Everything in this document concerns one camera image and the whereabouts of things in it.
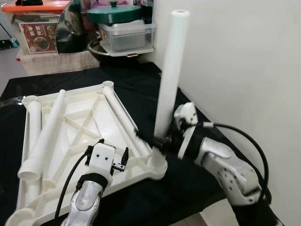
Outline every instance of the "black cloth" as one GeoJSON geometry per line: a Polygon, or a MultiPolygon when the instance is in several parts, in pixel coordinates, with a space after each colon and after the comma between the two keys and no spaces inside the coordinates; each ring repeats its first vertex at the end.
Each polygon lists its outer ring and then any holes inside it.
{"type": "MultiPolygon", "coordinates": [[[[77,89],[111,80],[138,129],[152,136],[160,72],[153,63],[146,63],[120,67],[107,65],[80,72],[11,79],[0,100],[23,95],[45,95],[60,89],[77,89]]],[[[175,108],[186,102],[189,99],[178,89],[175,108]]],[[[200,111],[198,118],[199,121],[208,121],[200,111]]],[[[0,195],[0,225],[4,225],[16,207],[17,172],[21,165],[24,126],[23,106],[0,109],[0,181],[4,187],[0,195]]],[[[217,129],[198,129],[197,133],[229,145],[239,158],[249,162],[217,129]]],[[[181,161],[173,154],[167,154],[166,160],[168,169],[162,180],[147,179],[104,197],[94,225],[169,225],[225,198],[215,178],[205,169],[189,160],[181,161]]]]}
{"type": "Polygon", "coordinates": [[[277,225],[277,217],[270,208],[268,200],[259,200],[249,206],[232,206],[232,209],[241,226],[277,225]]]}

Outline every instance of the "white plastic pipe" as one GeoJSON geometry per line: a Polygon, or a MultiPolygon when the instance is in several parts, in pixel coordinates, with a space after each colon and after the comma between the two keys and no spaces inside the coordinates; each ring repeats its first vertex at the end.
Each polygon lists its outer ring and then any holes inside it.
{"type": "MultiPolygon", "coordinates": [[[[42,104],[32,101],[28,104],[29,112],[29,155],[33,150],[42,129],[42,104]]],[[[28,181],[28,203],[31,203],[41,193],[41,179],[28,181]]]]}
{"type": "Polygon", "coordinates": [[[128,118],[128,116],[126,115],[126,113],[124,112],[123,108],[119,104],[118,100],[116,99],[113,89],[109,86],[105,86],[103,87],[103,94],[107,99],[107,101],[109,102],[117,118],[121,122],[122,126],[126,130],[127,134],[131,138],[136,149],[139,151],[140,155],[141,156],[149,155],[150,152],[147,149],[146,144],[141,139],[139,139],[139,137],[137,137],[135,128],[131,123],[130,119],[128,118]]]}
{"type": "Polygon", "coordinates": [[[25,160],[21,165],[21,168],[18,172],[18,177],[20,179],[25,181],[34,181],[41,177],[44,158],[48,151],[48,145],[52,136],[52,132],[61,113],[64,95],[65,90],[60,90],[33,150],[30,151],[28,159],[25,160]]]}
{"type": "MultiPolygon", "coordinates": [[[[180,78],[181,62],[185,47],[190,12],[171,12],[171,26],[165,52],[160,91],[157,106],[154,136],[164,138],[173,118],[174,102],[180,78]]],[[[150,160],[154,167],[162,166],[165,157],[153,148],[150,160]]]]}

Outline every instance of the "floor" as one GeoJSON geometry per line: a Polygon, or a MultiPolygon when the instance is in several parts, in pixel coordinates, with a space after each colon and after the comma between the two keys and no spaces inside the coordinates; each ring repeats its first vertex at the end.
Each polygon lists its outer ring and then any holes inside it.
{"type": "Polygon", "coordinates": [[[8,80],[27,76],[20,61],[16,61],[18,48],[0,50],[0,95],[2,94],[8,80]]]}
{"type": "Polygon", "coordinates": [[[202,219],[201,215],[196,213],[170,226],[207,226],[207,224],[202,219]]]}

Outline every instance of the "orange lid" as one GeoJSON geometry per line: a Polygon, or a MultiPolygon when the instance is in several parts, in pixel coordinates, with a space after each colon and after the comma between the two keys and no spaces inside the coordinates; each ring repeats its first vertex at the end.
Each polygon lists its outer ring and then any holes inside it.
{"type": "Polygon", "coordinates": [[[69,0],[43,1],[40,6],[16,6],[16,3],[10,2],[2,6],[3,12],[34,12],[34,11],[63,11],[69,0]]]}

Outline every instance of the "black cable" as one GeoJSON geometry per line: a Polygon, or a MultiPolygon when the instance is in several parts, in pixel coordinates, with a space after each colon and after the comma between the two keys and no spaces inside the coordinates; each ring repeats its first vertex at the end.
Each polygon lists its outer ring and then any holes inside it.
{"type": "Polygon", "coordinates": [[[11,37],[11,35],[8,33],[8,31],[3,27],[3,25],[0,23],[0,26],[3,28],[3,30],[5,30],[5,32],[9,35],[9,37],[12,39],[13,37],[11,37]]]}
{"type": "Polygon", "coordinates": [[[75,163],[75,165],[73,166],[73,168],[71,169],[67,179],[66,179],[66,182],[64,184],[64,187],[62,189],[62,193],[60,195],[60,199],[58,200],[58,204],[57,204],[57,208],[56,208],[56,211],[55,211],[55,218],[54,218],[54,221],[53,221],[53,226],[56,225],[56,222],[57,222],[57,219],[58,219],[58,215],[60,214],[60,210],[61,210],[61,206],[62,206],[62,203],[63,203],[63,199],[64,199],[64,196],[65,196],[65,193],[66,193],[66,190],[67,190],[67,187],[68,187],[68,184],[70,182],[70,179],[75,171],[75,169],[78,167],[78,165],[80,164],[80,162],[84,159],[84,157],[87,155],[87,153],[85,152],[78,160],[77,162],[75,163]]]}
{"type": "MultiPolygon", "coordinates": [[[[263,168],[264,168],[264,178],[263,178],[263,185],[262,186],[262,190],[261,190],[261,194],[259,196],[259,200],[263,199],[263,196],[265,195],[267,189],[268,189],[268,181],[269,181],[269,166],[268,166],[268,161],[267,158],[264,155],[264,152],[262,150],[262,148],[259,146],[259,144],[247,133],[245,133],[244,131],[234,127],[234,126],[229,126],[229,125],[225,125],[225,124],[221,124],[221,123],[212,123],[212,125],[214,127],[222,127],[222,128],[227,128],[230,130],[233,130],[239,134],[241,134],[242,136],[244,136],[245,138],[247,138],[257,149],[261,159],[262,159],[262,163],[263,163],[263,168]]],[[[199,126],[199,127],[203,127],[204,128],[204,123],[203,122],[199,122],[197,124],[194,125],[190,125],[190,126],[199,126]]]]}

